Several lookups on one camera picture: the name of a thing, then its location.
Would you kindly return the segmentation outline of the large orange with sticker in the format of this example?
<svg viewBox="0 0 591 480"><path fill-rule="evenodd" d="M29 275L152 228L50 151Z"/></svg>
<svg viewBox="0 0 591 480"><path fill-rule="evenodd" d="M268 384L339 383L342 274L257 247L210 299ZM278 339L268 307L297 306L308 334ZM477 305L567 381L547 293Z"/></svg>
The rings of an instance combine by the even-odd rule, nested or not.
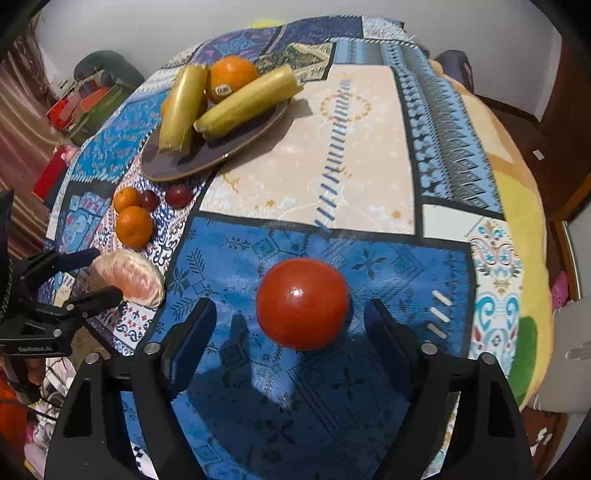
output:
<svg viewBox="0 0 591 480"><path fill-rule="evenodd" d="M259 76L259 69L248 59L226 56L209 68L205 93L211 102L217 104Z"/></svg>

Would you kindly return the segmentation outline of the yellow round headboard object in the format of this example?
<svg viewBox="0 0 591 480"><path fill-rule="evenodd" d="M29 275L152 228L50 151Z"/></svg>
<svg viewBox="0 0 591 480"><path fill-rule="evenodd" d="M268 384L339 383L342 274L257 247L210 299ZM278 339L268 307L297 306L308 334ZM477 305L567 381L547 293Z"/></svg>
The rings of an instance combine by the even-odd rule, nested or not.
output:
<svg viewBox="0 0 591 480"><path fill-rule="evenodd" d="M276 20L276 19L256 19L250 24L252 28L270 28L270 27L277 27L283 25L283 21Z"/></svg>

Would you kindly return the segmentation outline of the large orange without sticker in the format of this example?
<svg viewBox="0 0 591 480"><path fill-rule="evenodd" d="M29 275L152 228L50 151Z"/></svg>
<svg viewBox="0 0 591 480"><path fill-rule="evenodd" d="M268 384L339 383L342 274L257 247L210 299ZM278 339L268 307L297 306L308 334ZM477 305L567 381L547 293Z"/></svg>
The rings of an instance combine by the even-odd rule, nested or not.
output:
<svg viewBox="0 0 591 480"><path fill-rule="evenodd" d="M166 112L166 108L167 108L167 105L168 105L168 103L169 103L169 96L167 96L167 97L166 97L166 98L163 100L163 102L161 103L161 106L160 106L160 115L161 115L161 117L163 117L163 116L164 116L164 114L165 114L165 112Z"/></svg>

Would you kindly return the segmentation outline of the dark brown round plate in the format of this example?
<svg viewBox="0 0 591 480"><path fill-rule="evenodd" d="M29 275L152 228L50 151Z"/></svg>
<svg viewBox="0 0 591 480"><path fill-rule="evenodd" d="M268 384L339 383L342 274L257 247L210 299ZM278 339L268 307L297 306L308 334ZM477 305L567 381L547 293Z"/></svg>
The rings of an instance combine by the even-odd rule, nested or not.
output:
<svg viewBox="0 0 591 480"><path fill-rule="evenodd" d="M225 162L273 128L286 114L288 106L290 101L284 101L215 142L208 142L200 134L195 133L189 153L184 156L158 151L160 126L157 126L147 135L140 154L141 172L152 182L171 182Z"/></svg>

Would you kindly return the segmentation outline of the blue patchwork bedspread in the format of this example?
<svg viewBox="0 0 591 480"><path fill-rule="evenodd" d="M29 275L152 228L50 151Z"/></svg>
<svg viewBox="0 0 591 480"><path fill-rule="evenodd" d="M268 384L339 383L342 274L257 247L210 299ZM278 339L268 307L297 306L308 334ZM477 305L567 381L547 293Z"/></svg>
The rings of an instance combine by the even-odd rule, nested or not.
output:
<svg viewBox="0 0 591 480"><path fill-rule="evenodd" d="M96 325L120 353L160 341L200 298L216 328L173 402L211 479L367 479L407 410L363 322L380 299L444 352L494 354L510 371L523 264L492 159L461 96L399 22L329 16L245 29L154 72L85 141L52 209L52 246L120 247L111 199L151 181L139 165L177 73L238 56L288 65L304 88L269 131L160 203L143 254L165 278L157 309L127 303ZM259 326L256 293L277 263L313 258L346 279L332 345L297 351Z"/></svg>

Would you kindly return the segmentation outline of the yellow sugarcane piece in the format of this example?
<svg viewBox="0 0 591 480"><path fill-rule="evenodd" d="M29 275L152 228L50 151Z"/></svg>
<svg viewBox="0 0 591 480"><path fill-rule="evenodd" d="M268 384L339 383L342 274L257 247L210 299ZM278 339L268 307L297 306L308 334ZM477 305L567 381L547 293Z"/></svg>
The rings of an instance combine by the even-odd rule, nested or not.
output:
<svg viewBox="0 0 591 480"><path fill-rule="evenodd" d="M193 128L205 140L216 141L303 89L290 65L280 66L208 109L193 122Z"/></svg>
<svg viewBox="0 0 591 480"><path fill-rule="evenodd" d="M177 73L166 98L159 130L158 152L186 155L199 117L208 76L206 64L185 65Z"/></svg>

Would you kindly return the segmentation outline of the red tomato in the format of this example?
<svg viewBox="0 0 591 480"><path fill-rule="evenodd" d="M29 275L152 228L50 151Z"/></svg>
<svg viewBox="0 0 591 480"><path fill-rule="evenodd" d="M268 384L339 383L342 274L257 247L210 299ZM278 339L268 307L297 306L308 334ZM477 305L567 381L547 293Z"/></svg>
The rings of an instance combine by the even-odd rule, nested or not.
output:
<svg viewBox="0 0 591 480"><path fill-rule="evenodd" d="M341 334L348 312L345 277L313 258L280 261L263 276L256 292L260 329L291 350L328 346Z"/></svg>

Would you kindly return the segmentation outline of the green box pile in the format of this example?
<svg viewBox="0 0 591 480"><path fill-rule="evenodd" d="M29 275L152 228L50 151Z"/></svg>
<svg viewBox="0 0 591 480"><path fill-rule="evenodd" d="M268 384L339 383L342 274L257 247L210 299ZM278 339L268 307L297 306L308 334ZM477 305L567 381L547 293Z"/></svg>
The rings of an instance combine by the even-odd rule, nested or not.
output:
<svg viewBox="0 0 591 480"><path fill-rule="evenodd" d="M95 135L133 90L108 80L94 78L75 85L45 114L50 124L71 143L81 146Z"/></svg>

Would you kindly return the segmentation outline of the peeled pink pomelo segment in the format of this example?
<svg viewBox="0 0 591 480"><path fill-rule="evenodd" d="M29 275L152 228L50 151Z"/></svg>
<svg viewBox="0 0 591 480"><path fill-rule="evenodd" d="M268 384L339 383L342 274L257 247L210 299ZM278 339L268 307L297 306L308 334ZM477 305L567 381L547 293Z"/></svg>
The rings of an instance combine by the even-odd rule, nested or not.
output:
<svg viewBox="0 0 591 480"><path fill-rule="evenodd" d="M144 256L125 249L99 255L89 267L90 290L117 287L123 299L156 309L164 300L164 281L160 271Z"/></svg>

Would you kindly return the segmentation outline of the small mandarin orange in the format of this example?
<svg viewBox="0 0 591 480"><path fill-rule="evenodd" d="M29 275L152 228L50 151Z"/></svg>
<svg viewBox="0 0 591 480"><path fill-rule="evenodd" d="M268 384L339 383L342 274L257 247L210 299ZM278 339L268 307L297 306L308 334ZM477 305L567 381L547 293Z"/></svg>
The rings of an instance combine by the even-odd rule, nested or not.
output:
<svg viewBox="0 0 591 480"><path fill-rule="evenodd" d="M142 249L153 233L150 213L140 206L123 209L117 216L115 233L123 246L135 250Z"/></svg>
<svg viewBox="0 0 591 480"><path fill-rule="evenodd" d="M113 195L113 208L117 214L128 207L140 205L140 193L131 186L120 188Z"/></svg>

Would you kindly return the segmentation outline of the brown wooden door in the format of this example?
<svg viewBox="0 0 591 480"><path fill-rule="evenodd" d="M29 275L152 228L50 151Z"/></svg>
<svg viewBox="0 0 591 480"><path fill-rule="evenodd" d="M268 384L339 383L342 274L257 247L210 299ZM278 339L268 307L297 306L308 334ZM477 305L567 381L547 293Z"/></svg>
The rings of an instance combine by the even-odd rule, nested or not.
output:
<svg viewBox="0 0 591 480"><path fill-rule="evenodd" d="M553 213L590 174L590 66L566 42L540 127L548 147L542 198Z"/></svg>

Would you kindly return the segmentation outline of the dark red grape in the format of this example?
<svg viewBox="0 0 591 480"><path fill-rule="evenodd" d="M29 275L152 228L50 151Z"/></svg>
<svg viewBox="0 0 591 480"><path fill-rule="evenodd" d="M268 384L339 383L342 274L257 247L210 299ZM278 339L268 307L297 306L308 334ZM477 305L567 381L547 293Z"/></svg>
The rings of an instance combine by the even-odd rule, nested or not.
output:
<svg viewBox="0 0 591 480"><path fill-rule="evenodd" d="M139 195L139 206L148 212L153 212L159 203L159 197L152 190L145 190Z"/></svg>
<svg viewBox="0 0 591 480"><path fill-rule="evenodd" d="M190 187L187 187L185 184L173 184L165 192L166 203L174 209L186 207L192 198L193 193Z"/></svg>

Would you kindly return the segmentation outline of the yellow blanket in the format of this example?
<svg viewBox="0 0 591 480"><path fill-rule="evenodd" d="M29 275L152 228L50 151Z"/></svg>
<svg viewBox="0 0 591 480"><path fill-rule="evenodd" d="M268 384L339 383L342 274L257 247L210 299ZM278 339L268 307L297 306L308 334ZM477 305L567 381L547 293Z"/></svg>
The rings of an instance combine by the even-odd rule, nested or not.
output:
<svg viewBox="0 0 591 480"><path fill-rule="evenodd" d="M546 267L547 230L542 199L537 183L513 138L492 112L475 94L459 81L444 73L442 65L430 62L436 74L448 81L460 94L475 127L499 188L517 254L524 266L524 284L520 318L535 327L536 342L526 351L534 356L519 356L514 363L525 375L518 382L510 375L510 385L519 407L525 408L540 388L550 364L554 346L554 319Z"/></svg>

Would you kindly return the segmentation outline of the striped pink curtain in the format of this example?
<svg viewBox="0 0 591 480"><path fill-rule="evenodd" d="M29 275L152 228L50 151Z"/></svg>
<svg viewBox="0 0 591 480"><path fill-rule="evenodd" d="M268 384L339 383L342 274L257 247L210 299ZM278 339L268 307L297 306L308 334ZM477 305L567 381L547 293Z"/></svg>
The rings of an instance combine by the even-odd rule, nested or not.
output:
<svg viewBox="0 0 591 480"><path fill-rule="evenodd" d="M1 189L14 191L8 249L16 259L32 255L44 244L48 209L32 189L63 141L46 117L54 102L29 24L1 62Z"/></svg>

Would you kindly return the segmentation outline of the dark green neck pillow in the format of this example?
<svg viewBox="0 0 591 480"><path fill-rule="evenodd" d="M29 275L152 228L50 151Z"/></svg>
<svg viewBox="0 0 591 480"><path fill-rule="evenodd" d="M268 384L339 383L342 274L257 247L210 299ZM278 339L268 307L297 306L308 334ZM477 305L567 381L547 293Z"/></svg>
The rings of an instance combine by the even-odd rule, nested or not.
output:
<svg viewBox="0 0 591 480"><path fill-rule="evenodd" d="M137 88L145 80L130 62L112 50L98 50L86 55L75 66L73 78L82 81L102 70L108 72L115 80L120 80L124 85L132 88Z"/></svg>

